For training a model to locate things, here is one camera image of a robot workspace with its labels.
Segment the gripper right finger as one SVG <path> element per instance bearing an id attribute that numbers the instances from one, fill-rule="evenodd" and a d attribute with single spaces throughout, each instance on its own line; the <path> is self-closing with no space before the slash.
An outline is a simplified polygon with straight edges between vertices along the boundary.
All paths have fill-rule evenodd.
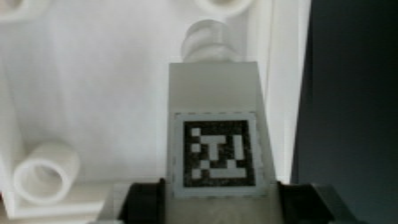
<path id="1" fill-rule="evenodd" d="M 359 224 L 330 185 L 277 183 L 284 224 Z"/>

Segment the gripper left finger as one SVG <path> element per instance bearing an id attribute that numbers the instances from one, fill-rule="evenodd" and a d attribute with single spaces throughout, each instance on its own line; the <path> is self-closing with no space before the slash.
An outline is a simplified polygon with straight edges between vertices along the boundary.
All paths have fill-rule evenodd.
<path id="1" fill-rule="evenodd" d="M 98 218 L 87 224 L 165 224 L 165 179 L 112 186 Z"/>

